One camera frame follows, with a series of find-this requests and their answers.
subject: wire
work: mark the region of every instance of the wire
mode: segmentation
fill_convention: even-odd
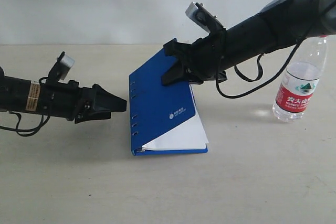
[[[311,24],[311,26],[309,27],[309,29],[304,33],[304,35],[302,36],[302,38],[300,38],[298,40],[298,43],[295,45],[295,47],[293,48],[292,52],[289,54],[286,62],[283,64],[283,66],[280,68],[280,70],[271,78],[269,79],[268,81],[264,82],[263,84],[243,93],[243,94],[239,94],[239,95],[226,95],[224,94],[220,87],[219,87],[219,78],[218,78],[218,74],[219,74],[219,71],[220,71],[220,66],[221,66],[221,60],[223,58],[223,56],[219,57],[219,61],[218,61],[218,68],[217,68],[217,71],[216,71],[216,87],[217,87],[217,91],[218,93],[221,94],[221,96],[225,97],[225,98],[229,98],[229,99],[237,99],[237,98],[242,98],[242,97],[245,97],[263,87],[265,87],[266,85],[270,84],[271,82],[273,82],[274,80],[276,80],[280,75],[281,73],[286,69],[288,63],[290,62],[290,60],[293,58],[295,52],[298,50],[298,48],[301,46],[301,44],[304,42],[304,40],[306,39],[307,35],[309,34],[310,30],[314,27],[314,25],[316,24],[317,21],[319,21],[319,19],[324,15],[326,14],[328,11],[330,11],[332,8],[334,8],[336,5],[336,0],[334,0],[327,8],[324,9],[323,12],[321,12],[321,14],[316,18],[316,20]]]
[[[46,80],[46,79],[47,79],[46,77],[40,78],[38,82],[40,83],[40,85],[43,85],[42,81]],[[45,126],[48,123],[48,121],[50,120],[50,117],[51,117],[51,105],[52,105],[52,100],[50,99],[50,103],[49,103],[49,106],[48,106],[47,118],[44,121],[44,116],[41,115],[40,123],[35,128],[27,129],[27,130],[19,129],[19,125],[20,125],[20,122],[21,122],[21,119],[22,119],[22,115],[20,113],[18,113],[18,112],[12,112],[12,111],[10,111],[9,114],[14,114],[18,118],[18,122],[16,123],[16,127],[15,128],[10,128],[10,127],[0,126],[0,130],[6,130],[6,131],[16,132],[19,136],[23,136],[23,137],[33,136],[37,132],[39,132],[40,129],[43,126]]]

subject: printed logo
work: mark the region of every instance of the printed logo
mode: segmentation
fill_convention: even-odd
[[[172,112],[169,114],[169,119],[173,119],[175,117],[177,117],[178,115],[182,114],[186,109],[185,108],[180,108],[178,110],[176,110],[175,112]]]
[[[310,83],[307,83],[306,85],[300,85],[300,86],[296,86],[295,89],[300,91],[302,94],[307,94],[309,92],[311,92],[312,90],[314,90],[316,88],[315,84],[313,83],[313,85],[311,85]]]

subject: white wall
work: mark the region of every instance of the white wall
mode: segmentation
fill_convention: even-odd
[[[202,2],[227,28],[272,0],[0,0],[0,44],[162,44],[206,33],[185,16]]]

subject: label sticker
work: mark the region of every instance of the label sticker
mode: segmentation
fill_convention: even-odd
[[[302,80],[285,73],[276,97],[276,103],[288,112],[303,112],[306,110],[318,82],[319,79]]]
[[[36,111],[40,90],[40,84],[36,81],[32,81],[27,98],[26,111]]]

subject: robotic arm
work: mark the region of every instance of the robotic arm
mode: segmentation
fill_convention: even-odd
[[[110,94],[97,84],[92,88],[80,88],[77,81],[59,82],[65,79],[73,64],[74,60],[62,52],[48,77],[40,78],[38,82],[5,76],[0,67],[0,111],[8,111],[18,117],[16,128],[0,126],[0,129],[20,136],[32,136],[51,116],[74,120],[77,124],[110,119],[112,112],[126,111],[126,100]],[[40,124],[29,130],[19,129],[22,118],[19,112],[41,115]]]
[[[239,98],[260,89],[275,80],[286,68],[296,49],[309,37],[336,34],[336,0],[274,0],[258,14],[240,24],[226,29],[202,4],[192,3],[186,15],[209,33],[192,44],[173,39],[164,45],[167,56],[177,58],[176,63],[161,78],[164,86],[179,81],[203,84],[217,82],[217,89],[227,98]],[[224,95],[218,84],[226,81],[225,70],[259,55],[259,80],[262,68],[259,60],[263,54],[296,45],[282,69],[274,78],[259,87],[237,96]]]

